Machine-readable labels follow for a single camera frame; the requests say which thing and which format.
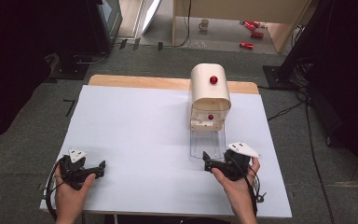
floor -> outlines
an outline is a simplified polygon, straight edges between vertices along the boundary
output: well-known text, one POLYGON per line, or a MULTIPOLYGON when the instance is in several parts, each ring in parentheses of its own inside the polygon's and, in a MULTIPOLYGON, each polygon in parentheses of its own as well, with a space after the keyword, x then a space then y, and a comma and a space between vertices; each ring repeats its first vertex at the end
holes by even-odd
MULTIPOLYGON (((146 12, 152 3, 153 0, 145 0, 144 10, 140 15, 138 27, 136 28, 137 32, 134 38, 128 38, 128 43, 134 43, 135 38, 140 38, 140 44, 142 45, 157 46, 158 42, 162 42, 164 46, 171 46, 173 9, 172 1, 161 1, 155 18, 152 20, 145 34, 142 35, 142 28, 144 26, 146 12)), ((127 10, 130 10, 130 8, 122 8, 122 13, 131 14, 130 12, 127 12, 127 10)), ((250 37, 250 30, 248 30, 243 25, 240 25, 239 21, 208 19, 208 30, 201 31, 199 29, 201 20, 202 18, 190 18, 189 39, 184 44, 185 48, 277 54, 277 51, 272 45, 267 28, 257 28, 257 32, 263 33, 264 37, 261 39, 256 39, 250 37), (240 48, 239 44, 241 41, 254 44, 254 48, 252 50, 240 48)), ((176 18, 176 46, 182 44, 187 36, 187 23, 187 18, 176 18)), ((280 54, 287 55, 290 52, 290 49, 291 43, 287 43, 280 54)))

human hand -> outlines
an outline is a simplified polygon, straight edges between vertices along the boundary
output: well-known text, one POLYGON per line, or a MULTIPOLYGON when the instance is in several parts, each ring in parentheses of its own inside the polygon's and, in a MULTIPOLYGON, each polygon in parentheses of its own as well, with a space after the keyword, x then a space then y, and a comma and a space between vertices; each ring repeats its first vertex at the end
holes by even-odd
MULTIPOLYGON (((251 185, 254 184, 255 175, 259 169, 260 163, 258 159, 252 158, 252 166, 251 169, 248 169, 248 175, 246 176, 251 185)), ((240 223, 257 223, 246 180, 241 178, 237 181, 231 181, 217 168, 213 168, 212 173, 216 180, 223 186, 231 204, 231 209, 240 223)))
POLYGON ((75 223, 77 217, 83 211, 87 193, 95 180, 95 174, 87 176, 80 190, 75 190, 68 184, 63 183, 60 165, 57 167, 54 177, 56 178, 56 186, 58 186, 55 194, 56 223, 75 223))

red knob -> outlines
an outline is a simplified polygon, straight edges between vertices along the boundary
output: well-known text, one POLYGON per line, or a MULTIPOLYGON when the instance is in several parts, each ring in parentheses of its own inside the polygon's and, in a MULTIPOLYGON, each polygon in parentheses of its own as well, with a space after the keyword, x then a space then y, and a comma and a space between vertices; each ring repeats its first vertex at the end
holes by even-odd
POLYGON ((209 81, 211 82, 211 84, 216 84, 217 83, 217 77, 216 76, 212 76, 211 78, 209 78, 209 81))

red object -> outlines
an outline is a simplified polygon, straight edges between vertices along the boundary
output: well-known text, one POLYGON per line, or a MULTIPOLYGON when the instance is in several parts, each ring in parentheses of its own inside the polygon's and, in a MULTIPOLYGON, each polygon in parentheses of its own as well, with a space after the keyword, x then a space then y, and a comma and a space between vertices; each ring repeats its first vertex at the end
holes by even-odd
POLYGON ((261 32, 252 32, 251 37, 254 38, 263 38, 264 34, 261 32))
POLYGON ((240 42, 240 48, 253 49, 253 44, 246 43, 245 41, 240 42))
POLYGON ((255 30, 255 26, 249 22, 249 21, 246 21, 244 24, 243 24, 246 28, 248 28, 249 30, 251 30, 252 32, 255 30))
POLYGON ((217 77, 216 76, 213 76, 211 78, 209 78, 209 81, 211 82, 211 84, 216 84, 217 83, 217 77))
POLYGON ((257 27, 260 26, 260 22, 258 22, 258 21, 250 21, 250 23, 251 23, 255 28, 257 28, 257 27))

